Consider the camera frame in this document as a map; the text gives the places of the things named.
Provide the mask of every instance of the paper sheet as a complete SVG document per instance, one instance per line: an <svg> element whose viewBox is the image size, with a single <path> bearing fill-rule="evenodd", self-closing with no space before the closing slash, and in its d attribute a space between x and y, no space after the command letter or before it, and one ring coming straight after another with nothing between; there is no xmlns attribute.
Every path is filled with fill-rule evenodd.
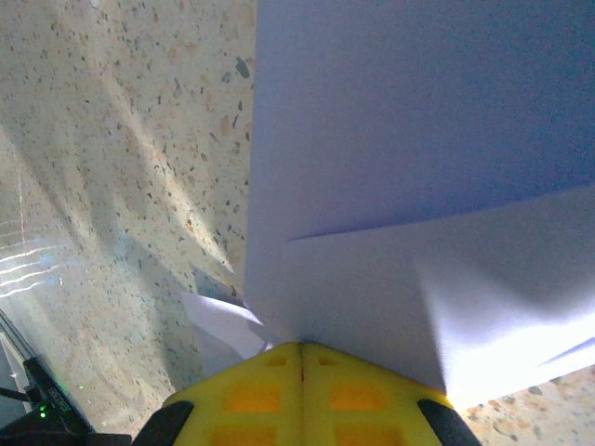
<svg viewBox="0 0 595 446"><path fill-rule="evenodd" d="M548 217L595 183L589 20L587 3L260 2L245 303L267 329L461 400L589 362L548 362L593 337L592 214Z"/></svg>
<svg viewBox="0 0 595 446"><path fill-rule="evenodd" d="M279 343L246 308L190 293L183 293L182 299L203 360L203 377L222 372Z"/></svg>
<svg viewBox="0 0 595 446"><path fill-rule="evenodd" d="M469 405L556 377L554 361L531 371L595 336L593 253L589 188L288 243L268 311ZM595 363L590 353L574 365Z"/></svg>

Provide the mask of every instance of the yellow plastic part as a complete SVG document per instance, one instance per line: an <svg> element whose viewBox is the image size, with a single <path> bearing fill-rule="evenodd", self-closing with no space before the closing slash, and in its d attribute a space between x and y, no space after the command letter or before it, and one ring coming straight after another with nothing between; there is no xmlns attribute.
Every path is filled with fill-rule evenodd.
<svg viewBox="0 0 595 446"><path fill-rule="evenodd" d="M440 393L318 344L282 344L172 395L176 446L440 446L417 401Z"/></svg>

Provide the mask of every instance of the speckled floor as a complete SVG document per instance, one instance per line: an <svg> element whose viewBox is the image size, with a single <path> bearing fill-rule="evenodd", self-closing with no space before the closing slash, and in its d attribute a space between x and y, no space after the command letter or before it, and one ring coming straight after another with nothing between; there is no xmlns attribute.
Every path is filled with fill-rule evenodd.
<svg viewBox="0 0 595 446"><path fill-rule="evenodd" d="M93 425L201 376L181 290L242 294L256 2L3 0L0 308ZM595 368L464 417L595 444Z"/></svg>

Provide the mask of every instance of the black rubber edge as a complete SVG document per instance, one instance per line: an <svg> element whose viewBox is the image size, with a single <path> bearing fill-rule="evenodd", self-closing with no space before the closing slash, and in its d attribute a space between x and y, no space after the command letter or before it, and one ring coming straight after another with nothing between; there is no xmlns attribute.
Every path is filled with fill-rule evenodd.
<svg viewBox="0 0 595 446"><path fill-rule="evenodd" d="M173 446L193 408L189 401L178 401L155 412L132 446Z"/></svg>
<svg viewBox="0 0 595 446"><path fill-rule="evenodd" d="M417 407L442 446L482 446L459 414L450 407L434 400L419 400Z"/></svg>

